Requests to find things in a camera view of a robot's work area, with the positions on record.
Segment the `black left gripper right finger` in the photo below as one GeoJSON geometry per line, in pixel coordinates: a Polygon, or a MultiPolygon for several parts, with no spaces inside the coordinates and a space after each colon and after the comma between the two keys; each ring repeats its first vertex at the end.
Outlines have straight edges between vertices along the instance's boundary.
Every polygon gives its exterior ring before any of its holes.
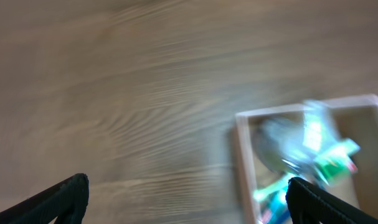
{"type": "Polygon", "coordinates": [[[288,181],[286,203],[293,224],[378,224],[378,219],[301,177],[288,181]]]}

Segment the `Colgate toothpaste tube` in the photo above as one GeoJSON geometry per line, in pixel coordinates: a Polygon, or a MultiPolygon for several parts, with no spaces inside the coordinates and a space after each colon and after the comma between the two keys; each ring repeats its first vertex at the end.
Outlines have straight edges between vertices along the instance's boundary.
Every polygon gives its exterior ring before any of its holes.
{"type": "Polygon", "coordinates": [[[286,189],[272,194],[271,199],[261,213],[260,223],[283,224],[290,217],[286,203],[286,189]]]}

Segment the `green soap bar package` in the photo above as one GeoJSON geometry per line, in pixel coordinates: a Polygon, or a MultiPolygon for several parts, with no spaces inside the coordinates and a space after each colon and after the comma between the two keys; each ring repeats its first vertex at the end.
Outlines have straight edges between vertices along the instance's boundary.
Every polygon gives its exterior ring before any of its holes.
{"type": "Polygon", "coordinates": [[[360,150],[360,146],[352,139],[343,139],[314,159],[314,168],[318,177],[326,184],[332,185],[358,171],[351,159],[360,150]]]}

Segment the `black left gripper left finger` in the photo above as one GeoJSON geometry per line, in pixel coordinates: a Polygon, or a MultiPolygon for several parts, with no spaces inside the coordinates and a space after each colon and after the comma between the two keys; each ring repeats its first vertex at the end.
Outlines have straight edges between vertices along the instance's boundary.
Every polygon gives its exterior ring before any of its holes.
{"type": "Polygon", "coordinates": [[[88,199],[88,177],[78,173],[0,212],[0,223],[81,224],[88,199]]]}

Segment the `green Colgate toothbrush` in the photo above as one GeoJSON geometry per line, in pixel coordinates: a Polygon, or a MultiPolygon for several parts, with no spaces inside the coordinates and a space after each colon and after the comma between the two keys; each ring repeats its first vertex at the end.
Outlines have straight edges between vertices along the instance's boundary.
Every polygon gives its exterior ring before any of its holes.
{"type": "Polygon", "coordinates": [[[310,176],[318,184],[322,182],[315,171],[314,159],[335,144],[338,137],[330,110],[324,103],[316,100],[306,100],[304,106],[302,120],[296,122],[300,124],[303,130],[302,144],[309,155],[306,170],[299,174],[277,172],[281,175],[279,179],[260,190],[254,191],[253,197],[255,200],[265,200],[270,194],[285,188],[288,185],[288,179],[292,177],[310,176]]]}

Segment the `clear soap pump bottle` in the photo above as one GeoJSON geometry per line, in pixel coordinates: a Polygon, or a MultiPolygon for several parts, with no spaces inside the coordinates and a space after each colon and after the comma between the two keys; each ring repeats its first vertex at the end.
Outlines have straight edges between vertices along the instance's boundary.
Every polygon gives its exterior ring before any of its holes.
{"type": "Polygon", "coordinates": [[[272,116],[262,120],[253,134],[253,151],[272,172],[299,174],[309,155],[302,144],[303,130],[296,121],[272,116]]]}

